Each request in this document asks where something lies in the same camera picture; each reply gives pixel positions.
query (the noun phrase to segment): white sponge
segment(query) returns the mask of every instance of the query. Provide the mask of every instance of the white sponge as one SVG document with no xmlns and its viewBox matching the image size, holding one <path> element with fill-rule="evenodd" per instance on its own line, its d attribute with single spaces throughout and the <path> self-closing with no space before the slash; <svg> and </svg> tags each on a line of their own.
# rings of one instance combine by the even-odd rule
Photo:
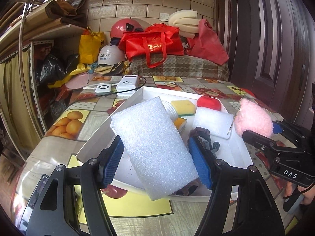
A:
<svg viewBox="0 0 315 236">
<path fill-rule="evenodd" d="M 232 125 L 233 115 L 230 113 L 216 111 L 206 107 L 197 107 L 193 129 L 202 127 L 208 129 L 211 135 L 224 139 L 230 137 L 229 129 Z"/>
<path fill-rule="evenodd" d="M 159 97 L 111 116 L 131 164 L 151 200 L 198 178 L 193 159 Z"/>
</svg>

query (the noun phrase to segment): human hand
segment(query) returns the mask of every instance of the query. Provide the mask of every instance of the human hand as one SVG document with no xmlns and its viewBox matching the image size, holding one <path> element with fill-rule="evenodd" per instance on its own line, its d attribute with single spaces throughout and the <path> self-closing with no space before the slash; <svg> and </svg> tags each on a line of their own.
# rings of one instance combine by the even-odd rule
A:
<svg viewBox="0 0 315 236">
<path fill-rule="evenodd" d="M 298 186 L 297 189 L 301 192 L 301 191 L 308 189 L 309 187 L 305 188 L 302 186 Z M 286 185 L 285 190 L 284 190 L 284 196 L 289 196 L 292 193 L 293 193 L 293 183 L 287 182 L 287 185 Z M 311 204 L 311 202 L 313 201 L 314 196 L 315 196 L 315 186 L 313 186 L 311 189 L 309 189 L 306 193 L 303 193 L 303 195 L 305 197 L 302 200 L 301 204 L 304 204 L 304 205 Z"/>
</svg>

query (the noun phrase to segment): blue gripper pad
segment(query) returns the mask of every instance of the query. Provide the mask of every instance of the blue gripper pad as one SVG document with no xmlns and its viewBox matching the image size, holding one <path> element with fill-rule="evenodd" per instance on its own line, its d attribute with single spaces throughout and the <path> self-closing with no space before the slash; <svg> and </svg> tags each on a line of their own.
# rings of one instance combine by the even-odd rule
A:
<svg viewBox="0 0 315 236">
<path fill-rule="evenodd" d="M 113 181 L 122 153 L 125 149 L 119 136 L 114 139 L 113 143 L 108 148 L 108 151 L 111 151 L 113 148 L 114 151 L 112 152 L 111 156 L 108 159 L 108 162 L 104 166 L 104 173 L 101 182 L 103 188 L 106 188 L 107 185 L 109 185 Z"/>
<path fill-rule="evenodd" d="M 282 132 L 282 128 L 277 123 L 273 122 L 273 134 L 278 134 Z"/>
<path fill-rule="evenodd" d="M 194 138 L 190 138 L 188 140 L 188 150 L 193 157 L 194 165 L 198 172 L 200 181 L 207 187 L 207 189 L 211 190 L 213 185 L 211 171 Z"/>
</svg>

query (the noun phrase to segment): white mesh ball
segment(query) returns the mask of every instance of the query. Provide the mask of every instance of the white mesh ball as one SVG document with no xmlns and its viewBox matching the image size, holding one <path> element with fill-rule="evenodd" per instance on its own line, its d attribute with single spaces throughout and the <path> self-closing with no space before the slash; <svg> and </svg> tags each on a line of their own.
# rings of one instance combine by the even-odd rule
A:
<svg viewBox="0 0 315 236">
<path fill-rule="evenodd" d="M 167 113 L 169 114 L 172 121 L 175 121 L 178 118 L 178 113 L 176 112 L 175 108 L 171 105 L 171 103 L 162 100 L 162 104 L 166 109 Z"/>
</svg>

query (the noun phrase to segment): gray textile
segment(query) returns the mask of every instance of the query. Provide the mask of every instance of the gray textile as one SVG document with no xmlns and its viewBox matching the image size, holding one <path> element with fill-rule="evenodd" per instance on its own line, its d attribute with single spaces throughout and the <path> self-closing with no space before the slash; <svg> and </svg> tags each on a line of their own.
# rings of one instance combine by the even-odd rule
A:
<svg viewBox="0 0 315 236">
<path fill-rule="evenodd" d="M 152 64 L 163 59 L 162 54 L 150 55 Z M 134 75 L 200 77 L 223 81 L 228 81 L 230 74 L 227 63 L 220 66 L 206 59 L 186 55 L 167 55 L 164 63 L 155 68 L 148 68 L 145 55 L 136 56 L 132 59 L 130 70 Z"/>
</svg>

